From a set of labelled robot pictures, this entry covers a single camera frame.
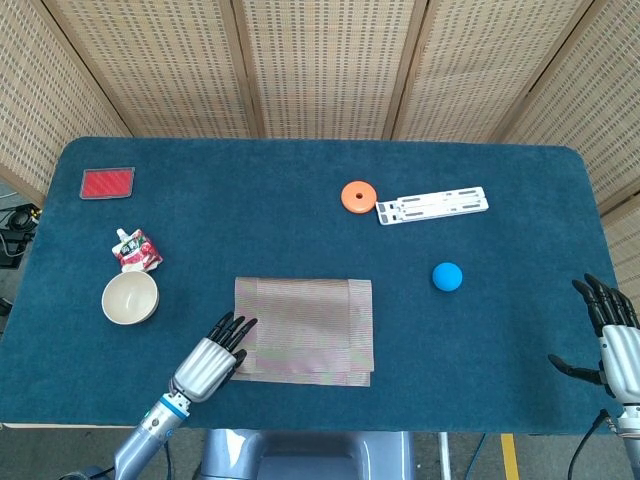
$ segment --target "robotic arm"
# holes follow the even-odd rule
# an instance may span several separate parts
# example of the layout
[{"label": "robotic arm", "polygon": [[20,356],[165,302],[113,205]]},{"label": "robotic arm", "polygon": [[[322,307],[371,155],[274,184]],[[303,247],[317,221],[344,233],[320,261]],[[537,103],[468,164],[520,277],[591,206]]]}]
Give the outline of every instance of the robotic arm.
[{"label": "robotic arm", "polygon": [[246,350],[232,352],[258,322],[254,318],[242,325],[244,320],[233,320],[233,313],[227,313],[182,362],[169,381],[169,392],[160,397],[116,452],[115,480],[138,478],[189,416],[191,403],[204,402],[231,378],[247,356]]},{"label": "robotic arm", "polygon": [[623,438],[634,478],[640,480],[640,323],[624,294],[592,275],[584,278],[586,284],[574,280],[573,286],[587,304],[600,342],[600,368],[575,368],[556,355],[549,355],[549,360],[565,375],[603,385],[622,405],[617,427],[610,428]]}]

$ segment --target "red card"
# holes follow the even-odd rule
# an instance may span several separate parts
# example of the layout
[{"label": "red card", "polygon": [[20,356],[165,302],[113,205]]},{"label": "red card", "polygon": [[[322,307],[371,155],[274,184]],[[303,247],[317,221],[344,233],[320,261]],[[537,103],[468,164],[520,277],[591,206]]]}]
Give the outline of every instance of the red card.
[{"label": "red card", "polygon": [[133,188],[134,171],[133,167],[85,170],[80,198],[99,200],[129,197]]}]

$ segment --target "floor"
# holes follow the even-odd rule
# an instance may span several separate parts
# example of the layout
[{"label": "floor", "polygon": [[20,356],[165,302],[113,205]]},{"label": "floor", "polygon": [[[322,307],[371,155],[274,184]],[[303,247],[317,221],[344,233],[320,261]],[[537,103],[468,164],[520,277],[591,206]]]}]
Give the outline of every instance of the floor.
[{"label": "floor", "polygon": [[[0,197],[11,190],[0,184]],[[0,198],[0,209],[24,202],[19,196]],[[13,300],[18,292],[27,250],[18,270],[0,270],[0,296]],[[6,318],[0,317],[0,332]],[[127,437],[122,429],[10,429],[0,424],[0,478],[55,480],[90,465],[109,467],[112,455]],[[480,440],[480,434],[451,434],[452,478],[462,480]],[[553,480],[566,478],[569,461],[580,441],[575,436],[516,435],[516,456],[520,478]],[[171,440],[173,478],[191,480],[197,475],[204,431],[181,429]],[[439,479],[440,462],[436,434],[414,434],[416,480]],[[141,480],[166,477],[166,459],[158,454]],[[500,435],[489,435],[471,478],[505,479]],[[622,441],[612,434],[593,437],[575,467],[574,479],[631,479]]]}]

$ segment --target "table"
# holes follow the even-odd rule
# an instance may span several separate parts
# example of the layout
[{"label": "table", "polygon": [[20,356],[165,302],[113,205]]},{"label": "table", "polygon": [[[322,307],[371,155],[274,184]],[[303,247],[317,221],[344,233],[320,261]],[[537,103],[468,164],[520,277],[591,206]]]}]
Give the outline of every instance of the table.
[{"label": "table", "polygon": [[[133,196],[83,201],[86,168],[136,168]],[[487,212],[383,227],[342,187],[380,200],[483,186]],[[100,308],[115,230],[165,262],[160,305],[122,327]],[[452,294],[431,284],[450,260]],[[599,349],[571,279],[614,283],[581,158],[563,147],[428,142],[81,138],[63,152],[0,344],[0,421],[135,425],[233,306],[236,276],[373,282],[370,388],[231,382],[192,427],[579,433],[607,406],[556,353]]]}]

